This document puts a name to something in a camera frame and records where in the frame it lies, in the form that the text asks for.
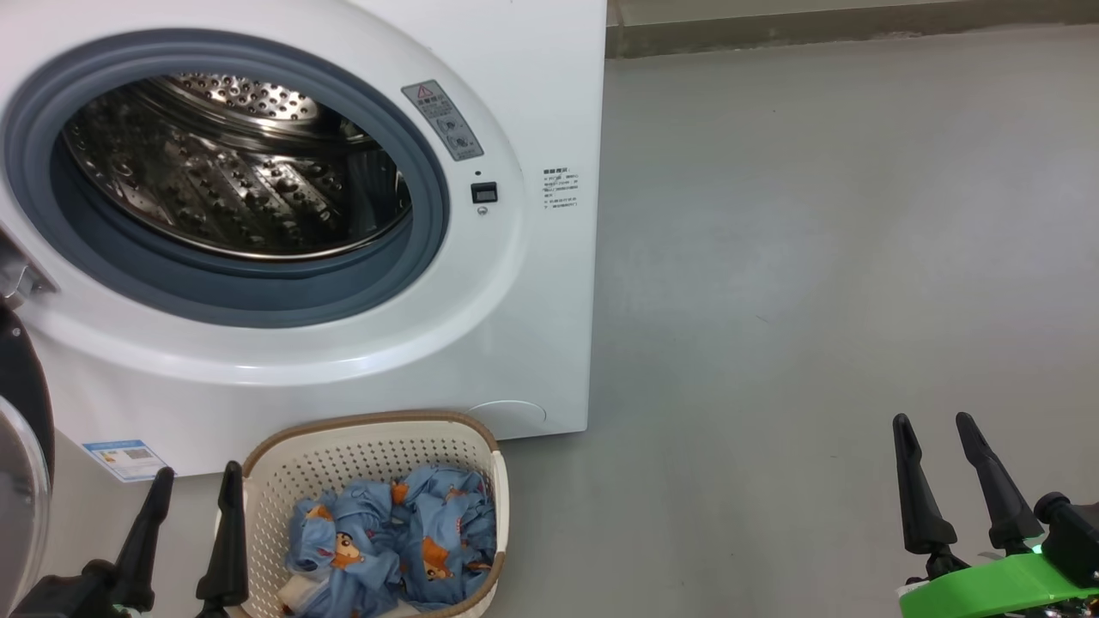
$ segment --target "blue sticker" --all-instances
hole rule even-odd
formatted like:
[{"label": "blue sticker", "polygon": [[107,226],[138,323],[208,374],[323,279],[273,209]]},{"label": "blue sticker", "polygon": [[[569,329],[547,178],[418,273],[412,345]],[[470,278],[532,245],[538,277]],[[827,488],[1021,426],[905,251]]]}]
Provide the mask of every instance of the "blue sticker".
[{"label": "blue sticker", "polygon": [[151,481],[166,464],[141,440],[84,444],[88,454],[111,471],[119,481]]}]

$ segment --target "blue pajamas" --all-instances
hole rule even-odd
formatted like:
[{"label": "blue pajamas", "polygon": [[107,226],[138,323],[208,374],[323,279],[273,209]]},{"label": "blue pajamas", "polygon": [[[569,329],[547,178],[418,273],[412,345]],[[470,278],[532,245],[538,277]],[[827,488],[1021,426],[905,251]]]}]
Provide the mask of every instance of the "blue pajamas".
[{"label": "blue pajamas", "polygon": [[473,596],[496,555],[496,511],[480,474],[428,465],[300,500],[289,536],[287,569],[318,582],[295,616],[375,618],[399,597],[433,610]]}]

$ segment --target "laundry basket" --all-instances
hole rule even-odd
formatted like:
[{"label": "laundry basket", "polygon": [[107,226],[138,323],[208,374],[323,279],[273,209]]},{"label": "laundry basket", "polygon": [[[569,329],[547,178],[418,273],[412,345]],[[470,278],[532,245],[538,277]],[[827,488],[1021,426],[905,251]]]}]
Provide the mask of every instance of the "laundry basket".
[{"label": "laundry basket", "polygon": [[497,553],[485,585],[465,602],[423,614],[478,618],[496,595],[508,548],[508,471],[492,434],[455,412],[389,412],[288,429],[259,444],[244,462],[244,512],[251,618],[285,618],[275,596],[290,578],[285,558],[293,505],[356,478],[389,483],[424,464],[479,472],[496,505]]}]

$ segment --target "white washing machine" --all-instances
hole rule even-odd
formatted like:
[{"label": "white washing machine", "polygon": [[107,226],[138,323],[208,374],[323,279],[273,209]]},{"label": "white washing machine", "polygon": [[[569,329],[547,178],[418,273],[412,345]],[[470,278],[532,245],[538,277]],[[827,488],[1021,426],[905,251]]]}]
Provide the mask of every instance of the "white washing machine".
[{"label": "white washing machine", "polygon": [[346,415],[584,430],[604,19],[0,1],[0,273],[58,429],[181,475]]}]

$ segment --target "gray floor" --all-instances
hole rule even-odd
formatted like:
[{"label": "gray floor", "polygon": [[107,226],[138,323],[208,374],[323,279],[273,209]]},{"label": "gray floor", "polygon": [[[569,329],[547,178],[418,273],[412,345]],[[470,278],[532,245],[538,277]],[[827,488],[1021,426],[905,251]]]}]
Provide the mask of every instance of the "gray floor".
[{"label": "gray floor", "polygon": [[[966,559],[958,410],[1030,500],[1099,498],[1096,57],[1083,27],[610,64],[591,427],[506,444],[490,616],[895,616],[897,412]],[[198,609],[217,485],[177,482],[155,615]],[[113,555],[143,490],[63,444],[46,569]]]}]

